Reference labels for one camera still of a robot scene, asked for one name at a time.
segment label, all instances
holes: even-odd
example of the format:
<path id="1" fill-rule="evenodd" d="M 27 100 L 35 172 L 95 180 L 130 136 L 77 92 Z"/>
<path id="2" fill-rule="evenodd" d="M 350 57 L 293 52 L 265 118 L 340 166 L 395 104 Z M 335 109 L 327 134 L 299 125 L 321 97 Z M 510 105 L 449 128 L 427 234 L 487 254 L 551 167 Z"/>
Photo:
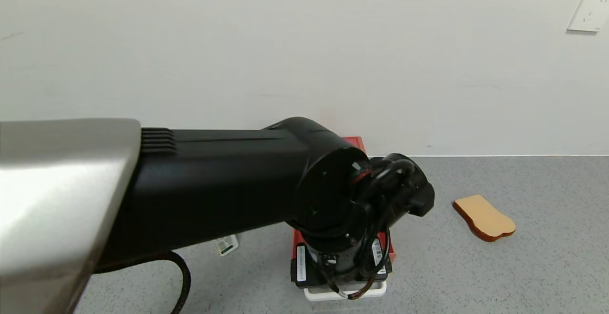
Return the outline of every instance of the label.
<path id="1" fill-rule="evenodd" d="M 372 243 L 372 254 L 374 255 L 374 265 L 378 265 L 381 259 L 383 259 L 383 250 L 381 249 L 381 241 L 379 238 L 374 239 L 374 243 Z M 385 266 L 377 272 L 379 275 L 384 275 L 387 273 L 385 270 Z"/>
<path id="2" fill-rule="evenodd" d="M 237 249 L 239 246 L 239 242 L 237 241 L 237 236 L 234 234 L 225 236 L 222 238 L 218 238 L 215 240 L 216 248 L 221 256 L 224 256 L 234 249 Z"/>
<path id="3" fill-rule="evenodd" d="M 296 247 L 296 281 L 306 281 L 306 247 L 304 245 Z"/>

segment white handle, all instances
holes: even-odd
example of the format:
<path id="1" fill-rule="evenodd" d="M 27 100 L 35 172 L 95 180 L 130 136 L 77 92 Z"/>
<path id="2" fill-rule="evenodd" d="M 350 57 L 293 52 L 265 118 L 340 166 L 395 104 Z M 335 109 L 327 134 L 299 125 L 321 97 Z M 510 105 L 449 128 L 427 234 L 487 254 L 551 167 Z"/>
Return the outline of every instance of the white handle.
<path id="1" fill-rule="evenodd" d="M 348 290 L 348 291 L 346 291 L 344 293 L 345 294 L 353 294 L 355 292 L 357 292 L 357 290 Z M 381 297 L 381 296 L 385 295 L 385 292 L 387 292 L 387 281 L 382 281 L 381 282 L 381 288 L 368 290 L 360 298 L 361 299 L 365 299 L 365 298 L 368 298 L 368 297 Z M 309 291 L 309 288 L 305 288 L 304 289 L 304 295 L 305 295 L 306 299 L 311 301 L 311 302 L 342 300 L 343 299 L 343 297 L 340 297 L 335 292 L 311 293 Z"/>

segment floor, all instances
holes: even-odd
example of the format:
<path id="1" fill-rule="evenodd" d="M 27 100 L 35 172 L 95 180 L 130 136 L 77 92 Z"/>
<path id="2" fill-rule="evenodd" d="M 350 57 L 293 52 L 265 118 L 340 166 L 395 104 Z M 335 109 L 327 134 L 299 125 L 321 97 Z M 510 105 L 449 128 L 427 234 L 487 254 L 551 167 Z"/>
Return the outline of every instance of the floor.
<path id="1" fill-rule="evenodd" d="M 392 227 L 384 297 L 306 301 L 290 282 L 291 228 L 279 224 L 240 234 L 225 257 L 209 242 L 178 250 L 192 273 L 182 313 L 609 314 L 609 157 L 415 160 L 435 207 Z M 514 235 L 470 233 L 451 204 L 476 193 L 515 221 Z M 170 262 L 94 275 L 76 313 L 169 314 L 180 287 Z"/>

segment toast slice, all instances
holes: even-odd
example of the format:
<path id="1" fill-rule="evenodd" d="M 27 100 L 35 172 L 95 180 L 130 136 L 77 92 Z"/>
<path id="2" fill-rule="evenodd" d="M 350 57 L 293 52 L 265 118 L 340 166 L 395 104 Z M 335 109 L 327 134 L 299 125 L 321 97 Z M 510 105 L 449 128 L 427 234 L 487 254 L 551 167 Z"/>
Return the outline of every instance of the toast slice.
<path id="1" fill-rule="evenodd" d="M 482 195 L 458 199 L 452 207 L 467 221 L 471 231 L 486 242 L 494 242 L 516 232 L 514 221 L 493 207 Z"/>

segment silver metal cover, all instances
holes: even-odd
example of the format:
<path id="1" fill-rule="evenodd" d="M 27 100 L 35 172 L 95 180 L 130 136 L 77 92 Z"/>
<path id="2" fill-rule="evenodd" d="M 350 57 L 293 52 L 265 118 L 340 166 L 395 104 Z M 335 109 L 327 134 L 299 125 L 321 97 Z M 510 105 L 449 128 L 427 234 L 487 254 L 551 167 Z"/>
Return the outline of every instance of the silver metal cover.
<path id="1" fill-rule="evenodd" d="M 74 310 L 139 140 L 132 119 L 0 123 L 0 313 Z"/>

